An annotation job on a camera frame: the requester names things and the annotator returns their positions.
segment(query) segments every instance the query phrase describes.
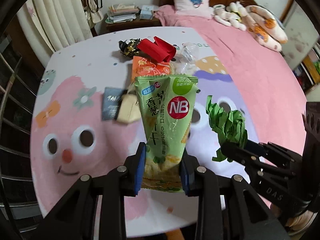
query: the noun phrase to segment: orange snack package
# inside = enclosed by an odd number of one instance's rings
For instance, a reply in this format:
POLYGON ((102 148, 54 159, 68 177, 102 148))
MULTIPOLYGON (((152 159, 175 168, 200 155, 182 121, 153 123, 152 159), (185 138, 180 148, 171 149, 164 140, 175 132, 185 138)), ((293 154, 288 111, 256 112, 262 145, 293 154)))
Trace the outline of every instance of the orange snack package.
POLYGON ((169 62, 156 62, 145 57, 133 57, 131 81, 140 76, 159 76, 173 74, 169 62))

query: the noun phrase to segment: nightstand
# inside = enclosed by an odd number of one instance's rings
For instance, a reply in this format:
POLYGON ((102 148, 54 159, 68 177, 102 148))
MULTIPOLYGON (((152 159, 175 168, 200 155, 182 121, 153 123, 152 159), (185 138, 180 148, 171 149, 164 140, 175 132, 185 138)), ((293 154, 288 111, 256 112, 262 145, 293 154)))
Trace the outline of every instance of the nightstand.
POLYGON ((155 17, 153 17, 152 20, 140 20, 138 17, 139 16, 137 16, 137 18, 132 22, 106 24, 107 33, 143 27, 161 26, 160 21, 155 17))

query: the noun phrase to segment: white table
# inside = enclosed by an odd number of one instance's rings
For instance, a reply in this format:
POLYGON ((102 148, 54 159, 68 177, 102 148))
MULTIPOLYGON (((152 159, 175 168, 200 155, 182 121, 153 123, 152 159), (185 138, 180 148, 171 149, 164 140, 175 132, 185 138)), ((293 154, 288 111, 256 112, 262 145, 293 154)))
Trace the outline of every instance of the white table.
MULTIPOLYGON (((118 41, 130 38, 154 41, 154 36, 180 49, 189 41, 199 46, 197 66, 201 70, 196 75, 201 92, 196 97, 195 110, 200 120, 191 125, 188 153, 218 175, 241 174, 249 181, 241 165, 227 160, 212 161, 219 143, 205 113, 207 95, 213 95, 218 103, 227 102, 231 110, 245 113, 249 139, 257 141, 257 135, 240 93, 208 44, 192 28, 125 30, 64 48, 54 53, 48 63, 31 131, 31 167, 44 216, 82 174, 93 177, 106 174, 135 154, 140 141, 146 141, 142 122, 128 126, 102 122, 101 100, 105 87, 126 88, 130 83, 131 60, 120 54, 118 41), (94 134, 95 144, 88 149, 77 145, 77 136, 83 129, 91 129, 94 134), (48 150, 50 139, 57 142, 55 154, 48 150)), ((137 197, 125 198, 125 213, 128 237, 162 233, 195 222, 197 198, 142 189, 137 197)))

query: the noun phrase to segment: metal bolt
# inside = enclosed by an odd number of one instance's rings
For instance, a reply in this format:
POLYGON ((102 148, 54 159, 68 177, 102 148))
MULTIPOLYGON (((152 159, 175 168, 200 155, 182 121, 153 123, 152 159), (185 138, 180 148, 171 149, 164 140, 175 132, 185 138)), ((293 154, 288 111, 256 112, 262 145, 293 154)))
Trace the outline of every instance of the metal bolt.
POLYGON ((80 177, 81 181, 88 181, 90 179, 90 176, 88 174, 84 174, 80 177))
POLYGON ((242 176, 239 175, 239 174, 234 175, 234 176, 233 176, 233 179, 234 179, 235 181, 238 181, 238 182, 241 182, 241 181, 243 180, 242 176))
POLYGON ((123 166, 123 165, 121 165, 121 166, 119 166, 118 168, 117 168, 117 171, 119 171, 119 172, 125 172, 127 170, 127 167, 126 166, 123 166))
POLYGON ((205 173, 207 171, 207 169, 203 166, 198 166, 197 167, 197 171, 200 172, 200 173, 205 173))

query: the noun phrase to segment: red paper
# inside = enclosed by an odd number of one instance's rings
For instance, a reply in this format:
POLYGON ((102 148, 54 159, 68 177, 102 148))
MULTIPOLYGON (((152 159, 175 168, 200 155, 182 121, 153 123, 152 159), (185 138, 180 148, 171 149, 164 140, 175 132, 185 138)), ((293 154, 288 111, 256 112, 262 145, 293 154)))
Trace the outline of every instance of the red paper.
POLYGON ((138 44, 137 48, 148 54, 157 62, 169 62, 176 54, 176 48, 156 36, 154 39, 154 43, 148 39, 143 39, 138 44))

